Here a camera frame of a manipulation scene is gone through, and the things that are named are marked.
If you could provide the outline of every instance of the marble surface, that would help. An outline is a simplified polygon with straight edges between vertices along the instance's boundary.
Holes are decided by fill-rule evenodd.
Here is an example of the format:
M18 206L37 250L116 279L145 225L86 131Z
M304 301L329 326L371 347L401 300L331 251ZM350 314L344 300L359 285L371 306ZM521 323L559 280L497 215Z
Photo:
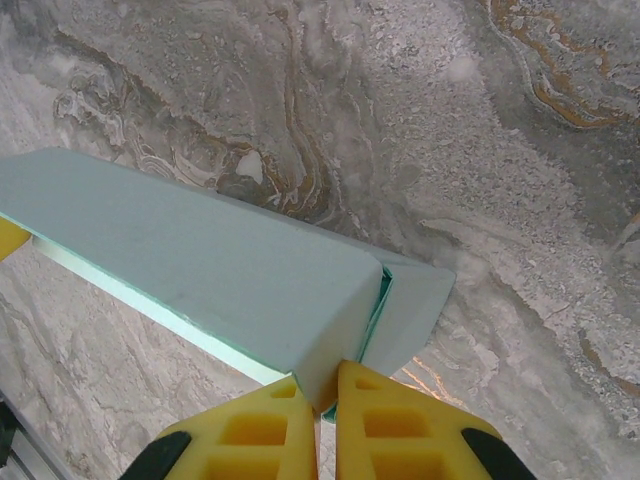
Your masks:
M637 478L637 2L0 11L3 155L73 148L455 270L395 378L493 423L539 478ZM1 388L78 478L256 388L29 247L0 264L0 346Z

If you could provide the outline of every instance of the marble veining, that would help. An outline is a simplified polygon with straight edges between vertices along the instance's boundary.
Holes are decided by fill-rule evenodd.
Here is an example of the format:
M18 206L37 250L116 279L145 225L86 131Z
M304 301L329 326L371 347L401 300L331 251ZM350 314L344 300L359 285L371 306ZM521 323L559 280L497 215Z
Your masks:
M5 1L3 155L73 148L455 270L395 378L539 478L632 479L640 12L579 3ZM79 478L257 386L29 247L0 264L0 346Z

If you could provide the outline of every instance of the gray marble countertop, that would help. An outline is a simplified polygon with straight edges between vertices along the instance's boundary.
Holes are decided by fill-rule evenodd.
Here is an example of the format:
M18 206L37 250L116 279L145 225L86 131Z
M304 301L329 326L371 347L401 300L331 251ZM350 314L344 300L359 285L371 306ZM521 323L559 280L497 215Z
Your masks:
M395 378L541 479L637 478L640 12L574 3L3 2L2 154L72 148L456 271ZM0 345L79 478L257 387L28 246L0 264Z

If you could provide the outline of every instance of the yellow foam pad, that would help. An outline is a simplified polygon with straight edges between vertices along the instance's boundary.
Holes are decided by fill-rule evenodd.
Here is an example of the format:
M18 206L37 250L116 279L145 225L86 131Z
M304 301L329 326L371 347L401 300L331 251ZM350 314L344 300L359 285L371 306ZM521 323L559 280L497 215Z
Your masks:
M353 362L338 398L336 479L491 480L461 434L501 438L484 420Z
M30 237L29 232L0 217L0 262L24 245Z
M163 431L192 437L166 480L317 480L315 426L286 377Z

